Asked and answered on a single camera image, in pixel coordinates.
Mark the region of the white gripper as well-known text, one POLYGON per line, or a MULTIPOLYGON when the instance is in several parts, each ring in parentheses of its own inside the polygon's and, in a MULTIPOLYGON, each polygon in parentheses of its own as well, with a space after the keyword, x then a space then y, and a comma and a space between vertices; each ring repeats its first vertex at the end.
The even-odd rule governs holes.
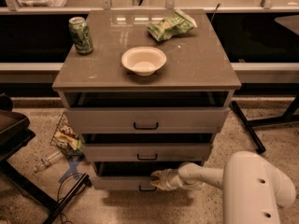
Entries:
POLYGON ((183 186, 183 181, 179 177, 177 169, 154 171, 151 173, 150 178, 154 180, 151 181, 150 184, 157 189, 174 190, 183 186), (162 184, 159 180, 157 180, 160 177, 162 177, 162 184))

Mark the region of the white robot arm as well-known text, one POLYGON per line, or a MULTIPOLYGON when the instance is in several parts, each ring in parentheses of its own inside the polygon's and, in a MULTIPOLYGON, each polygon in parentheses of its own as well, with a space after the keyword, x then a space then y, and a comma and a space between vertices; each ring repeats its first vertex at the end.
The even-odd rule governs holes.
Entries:
POLYGON ((150 183, 162 190, 199 189, 202 184, 221 189, 223 224, 280 224, 278 209, 296 199, 291 179, 248 151, 234 153, 222 169, 184 162, 177 169, 155 171, 150 183))

